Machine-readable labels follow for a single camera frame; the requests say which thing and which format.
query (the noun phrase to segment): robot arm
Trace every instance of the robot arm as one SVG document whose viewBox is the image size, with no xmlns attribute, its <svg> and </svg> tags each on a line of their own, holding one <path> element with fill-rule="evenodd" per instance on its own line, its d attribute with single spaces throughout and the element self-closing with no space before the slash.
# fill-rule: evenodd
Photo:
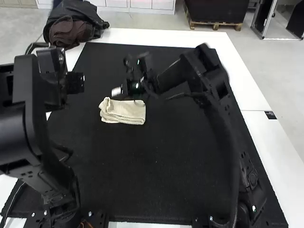
<svg viewBox="0 0 304 228">
<path fill-rule="evenodd" d="M 132 59 L 125 59 L 127 72 L 132 74 L 112 95 L 134 96 L 148 93 L 156 98 L 166 91 L 187 82 L 190 93 L 182 93 L 167 100 L 189 96 L 204 110 L 223 152 L 230 152 L 231 165 L 231 210 L 226 221 L 215 216 L 210 219 L 212 227 L 249 228 L 256 222 L 266 202 L 266 195 L 249 156 L 240 149 L 238 130 L 234 127 L 233 93 L 228 75 L 215 49 L 206 44 L 182 54 L 163 73 L 153 71 L 152 58 L 147 53 L 140 55 L 132 66 Z"/>
<path fill-rule="evenodd" d="M 0 174 L 41 193 L 52 227 L 55 220 L 77 227 L 77 178 L 52 151 L 46 110 L 63 109 L 67 94 L 83 92 L 84 76 L 67 72 L 62 49 L 51 47 L 37 56 L 18 56 L 13 65 L 0 66 Z"/>
</svg>

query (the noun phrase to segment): beige towel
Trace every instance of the beige towel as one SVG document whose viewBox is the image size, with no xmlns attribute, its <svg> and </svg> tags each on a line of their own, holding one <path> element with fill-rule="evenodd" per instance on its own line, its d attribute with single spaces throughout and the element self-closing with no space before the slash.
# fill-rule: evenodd
<svg viewBox="0 0 304 228">
<path fill-rule="evenodd" d="M 143 125 L 146 105 L 142 100 L 116 101 L 106 97 L 99 105 L 101 120 L 106 123 Z"/>
</svg>

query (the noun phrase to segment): gray floor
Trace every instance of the gray floor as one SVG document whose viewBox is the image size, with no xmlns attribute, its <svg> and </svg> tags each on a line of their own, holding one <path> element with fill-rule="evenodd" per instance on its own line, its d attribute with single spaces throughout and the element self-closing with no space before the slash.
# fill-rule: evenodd
<svg viewBox="0 0 304 228">
<path fill-rule="evenodd" d="M 100 12 L 112 28 L 190 30 L 181 3 L 175 15 Z M 0 8 L 0 64 L 12 62 L 30 42 L 39 39 L 48 10 Z M 250 29 L 253 14 L 246 15 L 241 32 L 220 27 L 228 33 L 251 75 L 304 161 L 304 41 L 261 41 Z M 284 18 L 272 19 L 268 38 L 291 38 Z M 205 26 L 196 30 L 212 31 Z"/>
</svg>

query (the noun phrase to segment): wooden pallet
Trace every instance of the wooden pallet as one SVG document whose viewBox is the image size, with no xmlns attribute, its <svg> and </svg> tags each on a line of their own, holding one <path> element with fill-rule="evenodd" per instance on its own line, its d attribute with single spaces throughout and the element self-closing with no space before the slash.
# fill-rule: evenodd
<svg viewBox="0 0 304 228">
<path fill-rule="evenodd" d="M 188 19 L 188 23 L 190 26 L 190 29 L 195 29 L 196 25 L 213 25 L 213 30 L 218 30 L 219 25 L 230 25 L 230 26 L 235 26 L 236 31 L 240 31 L 242 29 L 243 23 L 225 23 L 225 22 L 203 22 L 203 21 L 193 21 L 191 19 L 191 16 L 189 14 L 188 8 L 186 4 L 184 3 L 184 9 L 186 13 L 186 17 Z"/>
</svg>

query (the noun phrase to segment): black jacket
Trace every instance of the black jacket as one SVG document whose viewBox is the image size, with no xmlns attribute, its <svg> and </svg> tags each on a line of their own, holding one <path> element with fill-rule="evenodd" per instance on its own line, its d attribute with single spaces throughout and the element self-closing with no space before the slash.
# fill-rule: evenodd
<svg viewBox="0 0 304 228">
<path fill-rule="evenodd" d="M 91 39 L 100 38 L 102 30 L 110 26 L 109 22 L 102 20 L 97 14 L 97 6 L 88 1 L 81 0 L 63 0 L 54 8 L 43 29 L 43 38 L 49 43 L 49 30 L 51 26 L 60 18 L 70 15 L 73 21 L 84 21 L 93 26 L 94 32 Z"/>
</svg>

